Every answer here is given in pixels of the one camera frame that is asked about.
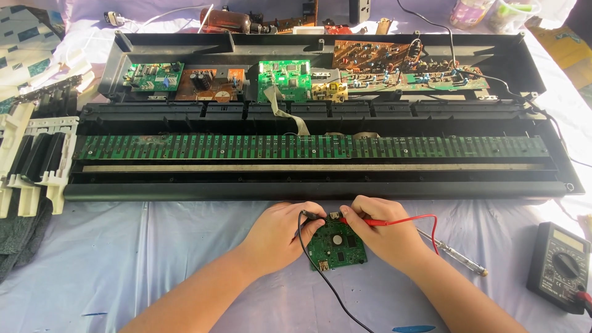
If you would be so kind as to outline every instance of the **human hand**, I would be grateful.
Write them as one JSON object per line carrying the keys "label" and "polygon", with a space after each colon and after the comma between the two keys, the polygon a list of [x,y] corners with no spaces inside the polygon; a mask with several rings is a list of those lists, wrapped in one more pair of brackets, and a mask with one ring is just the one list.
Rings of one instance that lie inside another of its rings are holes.
{"label": "human hand", "polygon": [[[236,248],[238,253],[256,270],[258,277],[279,271],[303,253],[296,234],[298,215],[303,209],[321,217],[327,216],[321,206],[310,201],[297,204],[288,202],[274,204],[259,216],[247,237]],[[306,216],[302,216],[300,223],[305,220]],[[302,227],[304,246],[308,245],[317,229],[324,224],[324,220],[315,220]]]}
{"label": "human hand", "polygon": [[396,221],[409,217],[400,203],[357,196],[352,207],[341,206],[343,217],[355,233],[380,259],[405,273],[417,264],[419,255],[431,250],[422,241],[412,221],[389,226],[369,226],[363,219]]}

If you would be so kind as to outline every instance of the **digital multimeter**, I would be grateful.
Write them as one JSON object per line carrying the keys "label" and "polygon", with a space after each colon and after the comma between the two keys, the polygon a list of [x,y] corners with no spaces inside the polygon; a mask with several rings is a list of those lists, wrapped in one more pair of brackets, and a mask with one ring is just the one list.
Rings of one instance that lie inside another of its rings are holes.
{"label": "digital multimeter", "polygon": [[575,294],[587,288],[590,246],[556,224],[541,223],[526,288],[569,313],[583,314]]}

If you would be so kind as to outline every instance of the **plastic container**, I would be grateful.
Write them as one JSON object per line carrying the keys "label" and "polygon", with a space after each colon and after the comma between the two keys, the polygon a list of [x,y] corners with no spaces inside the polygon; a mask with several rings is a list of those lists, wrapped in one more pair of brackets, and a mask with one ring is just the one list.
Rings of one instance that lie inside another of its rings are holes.
{"label": "plastic container", "polygon": [[474,28],[495,0],[458,0],[450,16],[450,23],[458,29],[466,30]]}
{"label": "plastic container", "polygon": [[524,23],[540,12],[537,0],[505,2],[497,0],[490,11],[488,25],[496,34],[514,34]]}

